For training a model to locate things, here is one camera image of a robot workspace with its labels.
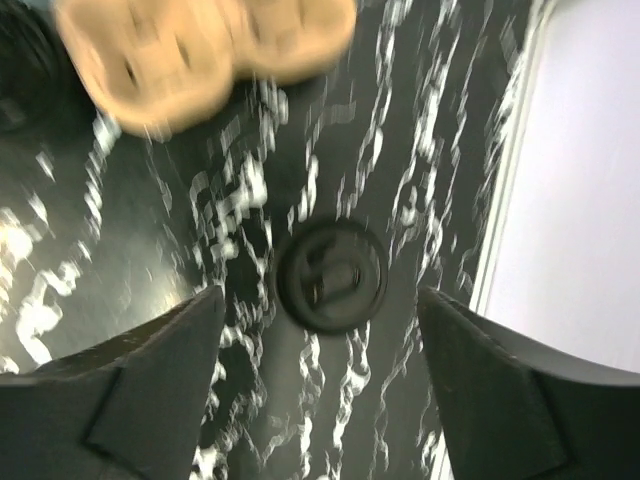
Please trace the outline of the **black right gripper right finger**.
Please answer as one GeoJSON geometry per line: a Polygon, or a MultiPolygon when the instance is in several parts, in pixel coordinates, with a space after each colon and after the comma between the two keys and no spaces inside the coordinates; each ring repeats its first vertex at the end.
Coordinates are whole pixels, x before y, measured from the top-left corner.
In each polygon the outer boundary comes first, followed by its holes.
{"type": "Polygon", "coordinates": [[[430,287],[417,314],[455,478],[638,478],[638,374],[553,349],[430,287]]]}

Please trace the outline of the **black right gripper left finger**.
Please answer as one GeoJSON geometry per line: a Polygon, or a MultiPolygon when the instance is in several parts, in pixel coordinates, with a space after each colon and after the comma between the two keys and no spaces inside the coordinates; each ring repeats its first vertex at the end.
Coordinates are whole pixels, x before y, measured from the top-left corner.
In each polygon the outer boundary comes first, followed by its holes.
{"type": "Polygon", "coordinates": [[[165,314],[1,376],[4,479],[186,479],[225,302],[208,287],[165,314]]]}

